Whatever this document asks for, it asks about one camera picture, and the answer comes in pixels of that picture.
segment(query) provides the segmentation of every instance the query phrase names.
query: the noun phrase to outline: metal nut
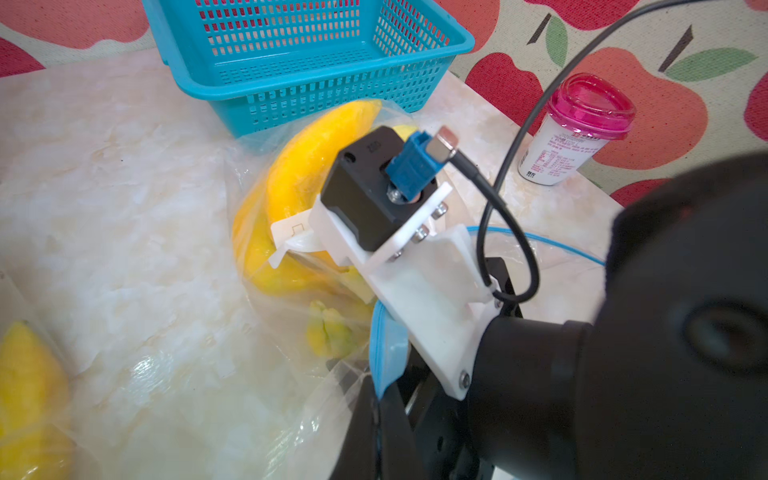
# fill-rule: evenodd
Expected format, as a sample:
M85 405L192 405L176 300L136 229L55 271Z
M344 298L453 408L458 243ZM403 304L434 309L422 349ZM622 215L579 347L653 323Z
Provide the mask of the metal nut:
M387 260L387 261L391 263L391 262L394 262L395 260L399 259L400 257L402 257L402 250L396 251L395 254L392 255L389 258L389 260Z
M448 127L443 125L437 134L427 143L427 154L435 161L444 164L453 157L458 147L458 137Z
M419 243L428 236L429 236L429 228L426 225L422 225L418 229L416 229L416 232L413 234L411 241L413 243Z
M458 386L466 390L469 388L469 384L471 382L472 382L472 377L469 376L466 370L462 370L462 374L458 376Z
M437 208L435 208L435 211L432 212L432 218L437 220L440 217L442 217L443 215L445 215L447 212L448 212L448 205L446 205L445 203L441 202L437 206Z

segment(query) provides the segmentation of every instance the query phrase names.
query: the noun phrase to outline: cable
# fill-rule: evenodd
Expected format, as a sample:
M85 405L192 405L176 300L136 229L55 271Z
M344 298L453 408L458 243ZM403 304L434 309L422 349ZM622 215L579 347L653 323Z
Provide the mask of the cable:
M649 5L645 5L644 7L638 8L637 10L629 12L624 17L619 18L614 24L612 24L611 26L603 30L597 37L594 38L594 40L589 42L586 47L584 47L581 51L579 51L576 54L576 56L574 56L573 59L571 59L571 61L568 62L568 65L565 65L565 67L558 74L558 76L555 77L552 83L549 84L547 89L544 90L544 93L541 95L541 98L538 99L538 102L533 107L533 110L531 110L531 113L528 115L528 118L525 119L525 122L520 127L520 131L515 137L515 140L512 142L512 145L510 146L509 151L507 152L507 155L504 158L502 167L498 169L496 180L493 183L494 192L498 193L499 191L501 191L502 185L504 183L504 179L506 178L507 173L509 172L509 168L512 165L512 160L515 158L515 154L518 152L518 149L520 148L522 141L525 139L525 134L527 134L528 130L531 129L531 126L533 125L533 122L536 120L536 117L538 116L539 112L544 109L544 106L547 104L547 101L549 100L549 98L554 94L554 91L557 90L560 84L568 77L568 75L573 71L573 69L576 68L576 65L578 65L582 60L584 60L584 57L589 55L589 53L592 50L594 50L595 47L597 47L610 34L617 31L619 28L626 25L628 22L631 22L632 20L636 19L637 17L640 17L647 13L651 13L661 8L674 7L676 5L683 5L686 3L707 2L707 1L708 0L661 0L660 2L655 2ZM488 203L485 205L485 210L483 211L482 219L480 219L480 225L478 226L478 239L477 239L478 267L480 269L480 275L482 276L483 282L485 282L486 286L491 285L491 276L488 273L488 267L485 265L485 235L488 232L488 223L491 221L491 213L493 212L493 210L496 210L496 207L493 205L493 203L489 199ZM521 241L520 238L518 238L518 242L520 242L521 247L523 247L524 244L527 245L528 243L527 241Z
M469 233L477 234L478 228L476 226L470 226L470 227L467 227L467 231ZM488 227L488 231L491 233L503 233L504 235L512 235L512 230L509 230L508 228L504 228L504 227ZM542 237L541 235L537 235L536 233L525 232L525 236L529 240L536 240L537 242L542 242L542 243L546 243L547 245L552 245L553 247L561 248L566 252L574 253L580 257L583 257L583 258L586 258L587 260L595 262L597 265L605 266L605 260L601 260L597 258L595 255L584 252L583 250L579 250L578 248L571 247L566 243L558 242L557 240L552 240L551 238Z
M491 184L482 176L477 166L472 163L461 151L456 151L453 157L450 158L450 162L458 171L460 171L468 180L470 180L480 193L488 200L488 203L498 211L504 222L507 223L509 230L515 235L520 248L523 250L523 256L528 263L528 270L531 272L531 284L528 289L519 295L510 295L508 293L496 291L493 296L505 303L522 303L530 300L538 291L539 283L541 282L540 273L538 269L538 263L536 262L536 256L533 253L531 244L525 238L525 232L520 228L515 218L509 212L507 204L502 199L502 196L493 189Z

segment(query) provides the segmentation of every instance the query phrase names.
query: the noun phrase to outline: screw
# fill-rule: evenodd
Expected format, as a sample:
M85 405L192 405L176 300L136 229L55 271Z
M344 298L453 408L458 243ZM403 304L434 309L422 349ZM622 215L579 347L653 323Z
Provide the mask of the screw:
M393 204L402 202L402 192L396 188L387 189L386 197L389 198L389 201Z
M446 213L447 211L448 211L448 205L446 205L446 204L444 204L443 202L441 202L441 203L440 203L440 204L437 206L437 208L435 208L435 211L434 211L434 212L432 212L432 218L434 218L435 220L437 220L437 219L439 219L440 217L442 217L443 215L445 215L445 213Z
M472 381L472 377L469 376L466 370L462 370L462 374L458 376L458 386L466 390L469 388L469 383L471 381Z
M391 262L394 262L395 260L399 259L400 257L402 257L402 250L396 251L395 254L392 255L389 258L389 260L387 260L387 261L391 263Z
M429 228L426 225L422 225L418 229L416 229L416 232L413 234L411 241L413 243L418 243L424 240L428 236L429 236Z
M386 197L395 205L406 205L418 202L421 199L422 194L419 192L419 194L413 197L412 200L408 200L394 184L389 184L386 189Z

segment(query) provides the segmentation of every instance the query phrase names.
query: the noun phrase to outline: blue connector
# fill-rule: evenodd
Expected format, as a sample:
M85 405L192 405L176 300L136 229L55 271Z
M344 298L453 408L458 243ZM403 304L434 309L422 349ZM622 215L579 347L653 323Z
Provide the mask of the blue connector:
M407 201L417 198L445 166L427 153L430 140L432 135L417 131L408 138L400 155L387 165L389 179Z

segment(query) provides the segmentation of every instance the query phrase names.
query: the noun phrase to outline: black cable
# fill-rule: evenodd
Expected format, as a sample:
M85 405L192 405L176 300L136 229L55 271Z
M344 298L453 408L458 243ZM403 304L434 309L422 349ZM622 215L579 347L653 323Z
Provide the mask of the black cable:
M531 284L528 289L519 295L509 295L508 293L496 291L493 296L505 303L520 303L530 300L538 291L541 278L539 276L538 263L536 262L536 256L533 253L531 244L528 243L528 239L525 237L525 232L520 228L515 218L507 208L507 204L502 199L502 196L498 194L493 186L482 176L480 170L470 161L461 151L456 151L453 157L450 158L451 163L458 171L460 171L465 177L467 177L476 187L480 190L480 193L488 200L488 203L498 211L504 222L507 223L509 230L515 235L520 248L523 250L525 261L528 263L528 270L531 272Z
M512 160L515 158L515 154L518 152L518 149L520 148L522 141L525 139L525 134L527 134L528 130L531 129L531 126L533 125L533 122L536 120L536 117L538 116L539 112L541 112L544 109L544 106L547 104L547 101L549 100L549 98L554 94L554 91L558 89L560 84L568 77L568 75L573 71L573 69L576 68L576 65L578 65L582 60L584 60L584 57L589 55L589 53L592 50L594 50L594 48L597 47L603 40L605 40L605 38L607 38L613 32L617 31L623 25L627 24L628 22L636 19L641 15L651 13L661 8L674 7L675 5L682 5L686 3L695 3L695 2L707 2L707 1L708 0L661 0L660 2L655 2L655 3L645 5L644 7L638 8L637 10L629 12L624 17L619 18L614 24L612 24L611 26L603 30L597 37L594 38L594 40L589 42L589 44L587 44L586 47L581 49L581 51L579 51L576 54L576 56L574 56L573 59L571 59L571 61L568 62L568 65L565 65L565 67L558 74L558 76L555 77L552 83L549 84L547 89L544 90L544 93L541 95L541 98L538 99L538 102L533 107L533 110L531 110L531 113L528 115L528 118L525 119L525 122L520 127L520 131L515 137L515 140L512 142L512 146L510 146L509 151L507 152L507 156L504 158L502 167L499 168L498 174L496 175L496 180L493 183L494 192L498 193L499 191L501 191L502 185L504 183L504 179L506 178L507 173L509 172L509 168L512 165ZM482 219L480 219L480 225L478 226L478 237L477 237L478 267L480 269L480 275L482 276L483 282L485 282L486 286L491 284L491 276L488 273L488 267L485 265L485 235L488 232L488 224L491 221L491 213L493 212L493 210L497 210L497 209L489 199L488 203L485 205L485 210L483 211ZM520 242L521 247L523 247L523 245L528 244L527 240L521 240L520 238L518 238L518 242Z

